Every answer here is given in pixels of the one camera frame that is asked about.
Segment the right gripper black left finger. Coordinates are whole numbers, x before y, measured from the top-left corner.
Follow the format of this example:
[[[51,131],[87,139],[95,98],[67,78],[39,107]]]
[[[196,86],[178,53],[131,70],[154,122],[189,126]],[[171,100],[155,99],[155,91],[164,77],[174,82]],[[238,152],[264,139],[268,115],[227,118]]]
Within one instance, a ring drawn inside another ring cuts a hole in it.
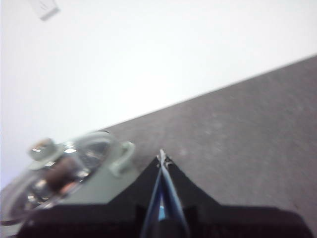
[[[58,205],[35,212],[20,238],[161,238],[160,190],[163,151],[140,176],[109,202]]]

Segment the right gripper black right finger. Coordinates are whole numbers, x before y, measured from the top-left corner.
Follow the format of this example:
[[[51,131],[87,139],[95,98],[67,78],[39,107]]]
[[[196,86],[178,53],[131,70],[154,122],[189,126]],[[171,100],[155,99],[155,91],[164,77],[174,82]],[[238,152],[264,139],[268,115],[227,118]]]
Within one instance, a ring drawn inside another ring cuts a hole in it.
[[[193,183],[171,160],[164,162],[193,238],[311,238],[295,212],[268,206],[219,203]]]

